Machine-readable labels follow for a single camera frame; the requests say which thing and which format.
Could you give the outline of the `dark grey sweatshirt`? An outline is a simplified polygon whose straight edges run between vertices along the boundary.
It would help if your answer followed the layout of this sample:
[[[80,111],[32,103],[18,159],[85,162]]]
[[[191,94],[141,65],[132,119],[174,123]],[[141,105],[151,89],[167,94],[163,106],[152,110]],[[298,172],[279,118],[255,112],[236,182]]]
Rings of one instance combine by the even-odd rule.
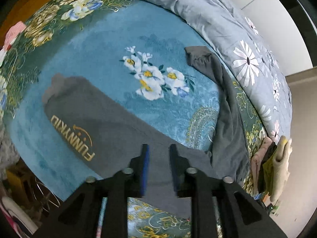
[[[204,46],[185,48],[186,61],[222,89],[220,111],[211,145],[196,150],[177,144],[181,156],[208,176],[230,176],[242,184],[250,168],[235,90],[218,57]],[[175,140],[151,127],[106,96],[84,77],[56,74],[42,101],[52,125],[87,164],[107,178],[137,156],[147,144],[149,176],[144,201],[179,217],[190,215],[188,199],[174,193],[169,147]]]

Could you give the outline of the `pink cloth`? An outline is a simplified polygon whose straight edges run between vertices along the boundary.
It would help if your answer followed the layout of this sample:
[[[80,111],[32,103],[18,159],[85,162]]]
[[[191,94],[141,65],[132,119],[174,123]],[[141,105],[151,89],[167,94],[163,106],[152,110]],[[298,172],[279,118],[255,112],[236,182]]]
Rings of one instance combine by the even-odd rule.
[[[4,61],[4,58],[5,58],[6,54],[7,54],[7,51],[11,48],[11,46],[15,42],[17,36],[21,32],[23,32],[25,28],[26,28],[26,25],[22,21],[19,21],[15,25],[10,27],[10,29],[6,33],[4,44],[3,44],[3,47],[1,49],[1,62],[0,62],[0,65],[2,65],[2,63]]]

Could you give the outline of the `hanging clothes pile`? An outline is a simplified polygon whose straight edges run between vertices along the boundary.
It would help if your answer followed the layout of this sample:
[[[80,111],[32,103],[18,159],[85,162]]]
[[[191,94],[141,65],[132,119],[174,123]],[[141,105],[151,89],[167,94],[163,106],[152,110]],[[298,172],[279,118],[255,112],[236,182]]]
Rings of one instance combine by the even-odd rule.
[[[251,176],[254,194],[265,193],[271,202],[277,202],[288,181],[292,140],[281,136],[278,143],[264,138],[259,150],[251,158]]]

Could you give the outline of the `blue floral plush blanket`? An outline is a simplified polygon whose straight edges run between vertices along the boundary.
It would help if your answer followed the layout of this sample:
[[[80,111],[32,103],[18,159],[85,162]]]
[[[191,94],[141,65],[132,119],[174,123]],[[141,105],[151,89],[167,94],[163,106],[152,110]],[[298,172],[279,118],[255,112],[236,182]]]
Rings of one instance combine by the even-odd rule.
[[[220,88],[186,63],[187,46],[207,46],[226,68],[234,48],[260,40],[246,20],[232,34],[205,41],[179,16],[142,0],[52,0],[26,22],[1,66],[8,134],[38,179],[37,191],[66,199],[88,175],[102,174],[80,159],[48,123],[41,97],[51,78],[83,76],[150,126],[195,151],[212,144]]]

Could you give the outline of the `grey daisy print duvet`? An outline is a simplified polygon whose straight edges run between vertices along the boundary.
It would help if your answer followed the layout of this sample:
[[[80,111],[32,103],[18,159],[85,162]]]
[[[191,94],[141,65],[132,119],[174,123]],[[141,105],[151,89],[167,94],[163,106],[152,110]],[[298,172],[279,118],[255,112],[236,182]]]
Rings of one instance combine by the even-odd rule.
[[[219,55],[257,110],[270,138],[290,137],[291,92],[263,38],[230,0],[145,0],[186,21]]]

